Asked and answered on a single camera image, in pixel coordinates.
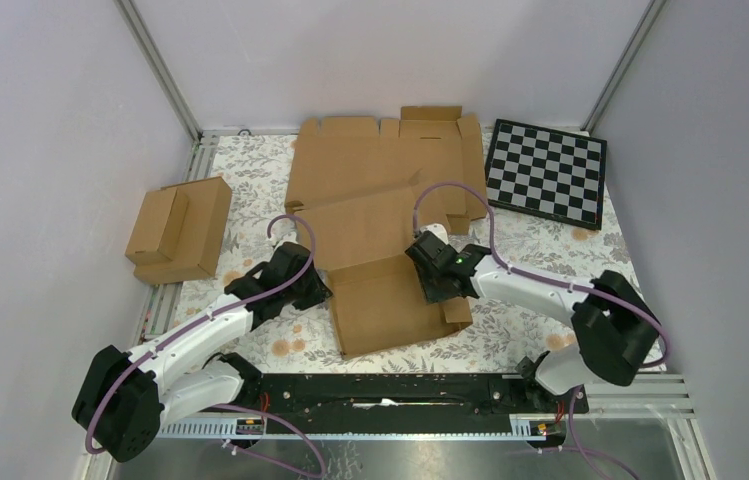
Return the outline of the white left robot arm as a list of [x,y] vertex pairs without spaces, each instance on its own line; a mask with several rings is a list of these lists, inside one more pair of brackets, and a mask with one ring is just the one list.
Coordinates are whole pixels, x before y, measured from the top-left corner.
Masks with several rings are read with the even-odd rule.
[[93,357],[71,410],[86,431],[86,450],[126,462],[173,422],[221,404],[238,411],[259,405],[261,372],[220,348],[287,305],[305,311],[330,295],[311,252],[285,242],[185,323],[128,351],[103,348]]

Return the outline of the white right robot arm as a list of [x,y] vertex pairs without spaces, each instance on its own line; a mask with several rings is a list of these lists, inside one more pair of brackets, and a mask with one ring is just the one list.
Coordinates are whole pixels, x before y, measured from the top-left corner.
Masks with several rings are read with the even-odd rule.
[[430,231],[416,236],[406,254],[425,300],[492,299],[517,305],[570,328],[575,342],[524,363],[525,402],[547,412],[578,385],[629,386],[647,367],[660,337],[653,313],[626,278],[606,270],[593,279],[509,266],[489,247],[456,250]]

